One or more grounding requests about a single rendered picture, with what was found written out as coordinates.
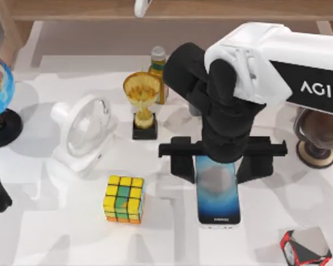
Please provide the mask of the blue screen smartphone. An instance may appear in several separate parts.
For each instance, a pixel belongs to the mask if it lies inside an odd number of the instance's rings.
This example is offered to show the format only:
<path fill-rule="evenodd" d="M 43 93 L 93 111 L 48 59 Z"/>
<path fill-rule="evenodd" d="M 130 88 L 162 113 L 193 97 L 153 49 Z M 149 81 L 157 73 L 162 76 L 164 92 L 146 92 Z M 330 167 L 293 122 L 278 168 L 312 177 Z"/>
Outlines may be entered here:
<path fill-rule="evenodd" d="M 235 164 L 195 157 L 198 220 L 212 228 L 230 228 L 241 221 Z"/>

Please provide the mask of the yellow and green puzzle cube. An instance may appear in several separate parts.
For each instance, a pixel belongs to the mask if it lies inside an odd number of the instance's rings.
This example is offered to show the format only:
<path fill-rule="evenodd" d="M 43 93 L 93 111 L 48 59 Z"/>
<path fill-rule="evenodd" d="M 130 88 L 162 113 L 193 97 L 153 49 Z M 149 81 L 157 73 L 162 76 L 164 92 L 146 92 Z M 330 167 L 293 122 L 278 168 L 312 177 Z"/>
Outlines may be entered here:
<path fill-rule="evenodd" d="M 145 181 L 141 177 L 109 176 L 103 209 L 109 222 L 140 224 L 144 211 Z"/>

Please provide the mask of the brown globe on round stand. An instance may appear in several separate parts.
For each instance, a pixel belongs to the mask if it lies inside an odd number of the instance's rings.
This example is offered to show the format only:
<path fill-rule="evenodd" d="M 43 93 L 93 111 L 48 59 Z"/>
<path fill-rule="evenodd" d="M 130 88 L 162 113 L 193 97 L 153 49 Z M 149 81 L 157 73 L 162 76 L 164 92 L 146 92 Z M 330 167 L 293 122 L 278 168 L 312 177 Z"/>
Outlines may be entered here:
<path fill-rule="evenodd" d="M 333 164 L 333 115 L 298 107 L 293 124 L 297 157 L 316 169 Z"/>

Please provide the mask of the gold trophy with black base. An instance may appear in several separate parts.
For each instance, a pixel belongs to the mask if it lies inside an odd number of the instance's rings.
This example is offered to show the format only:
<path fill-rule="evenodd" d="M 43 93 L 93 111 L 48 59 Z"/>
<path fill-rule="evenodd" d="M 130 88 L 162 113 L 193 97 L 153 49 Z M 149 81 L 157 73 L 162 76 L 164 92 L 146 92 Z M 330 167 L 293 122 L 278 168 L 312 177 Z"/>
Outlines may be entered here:
<path fill-rule="evenodd" d="M 158 122 L 149 110 L 160 92 L 161 81 L 148 72 L 130 74 L 123 83 L 128 101 L 137 109 L 133 116 L 133 140 L 155 140 L 158 137 Z"/>

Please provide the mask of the red black and silver box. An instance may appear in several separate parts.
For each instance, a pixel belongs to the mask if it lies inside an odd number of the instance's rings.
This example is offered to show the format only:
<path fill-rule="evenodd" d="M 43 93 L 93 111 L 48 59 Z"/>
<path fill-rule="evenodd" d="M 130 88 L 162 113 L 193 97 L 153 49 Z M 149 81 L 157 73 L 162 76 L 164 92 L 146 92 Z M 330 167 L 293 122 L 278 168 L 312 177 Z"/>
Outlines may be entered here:
<path fill-rule="evenodd" d="M 280 241 L 287 266 L 325 266 L 332 253 L 320 227 L 287 231 Z"/>

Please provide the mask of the yellow bottle with grey cap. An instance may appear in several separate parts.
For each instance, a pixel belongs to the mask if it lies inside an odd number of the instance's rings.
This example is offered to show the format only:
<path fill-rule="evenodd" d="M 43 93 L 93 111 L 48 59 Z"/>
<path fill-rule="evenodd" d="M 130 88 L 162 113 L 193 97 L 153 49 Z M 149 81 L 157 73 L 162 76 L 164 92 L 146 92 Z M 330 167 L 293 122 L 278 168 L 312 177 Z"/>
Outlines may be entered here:
<path fill-rule="evenodd" d="M 148 72 L 161 81 L 160 92 L 157 98 L 157 104 L 165 104 L 169 96 L 169 87 L 163 81 L 163 70 L 166 63 L 166 52 L 161 46 L 155 46 L 150 54 L 150 67 Z"/>

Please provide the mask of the white desk fan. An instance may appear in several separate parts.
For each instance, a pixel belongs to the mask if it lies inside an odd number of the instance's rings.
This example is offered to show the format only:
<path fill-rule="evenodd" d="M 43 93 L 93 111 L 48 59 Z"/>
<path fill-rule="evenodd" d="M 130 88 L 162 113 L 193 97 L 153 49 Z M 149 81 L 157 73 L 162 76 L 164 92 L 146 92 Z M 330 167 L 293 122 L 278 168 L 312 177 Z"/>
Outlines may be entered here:
<path fill-rule="evenodd" d="M 92 168 L 113 142 L 117 124 L 103 96 L 88 94 L 75 104 L 56 103 L 51 118 L 60 128 L 52 159 L 75 173 Z"/>

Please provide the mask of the white rounded object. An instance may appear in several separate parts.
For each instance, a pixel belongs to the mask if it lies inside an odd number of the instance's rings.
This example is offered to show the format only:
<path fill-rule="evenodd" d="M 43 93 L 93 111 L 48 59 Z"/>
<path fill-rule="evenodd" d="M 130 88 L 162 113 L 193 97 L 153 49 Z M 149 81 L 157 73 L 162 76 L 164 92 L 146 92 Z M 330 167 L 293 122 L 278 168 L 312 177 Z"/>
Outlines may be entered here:
<path fill-rule="evenodd" d="M 153 0 L 135 0 L 134 15 L 143 18 Z"/>

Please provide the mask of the wooden shelf unit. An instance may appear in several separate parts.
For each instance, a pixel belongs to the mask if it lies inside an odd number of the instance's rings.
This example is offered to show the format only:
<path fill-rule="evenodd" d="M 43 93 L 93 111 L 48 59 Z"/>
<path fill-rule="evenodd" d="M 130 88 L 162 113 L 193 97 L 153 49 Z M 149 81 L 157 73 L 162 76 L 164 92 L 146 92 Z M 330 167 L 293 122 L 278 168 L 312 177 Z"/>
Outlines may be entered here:
<path fill-rule="evenodd" d="M 333 0 L 152 0 L 143 19 L 134 16 L 134 0 L 0 0 L 0 57 L 14 64 L 35 22 L 46 30 L 32 65 L 43 55 L 137 55 L 187 40 L 207 47 L 248 21 L 333 34 Z"/>

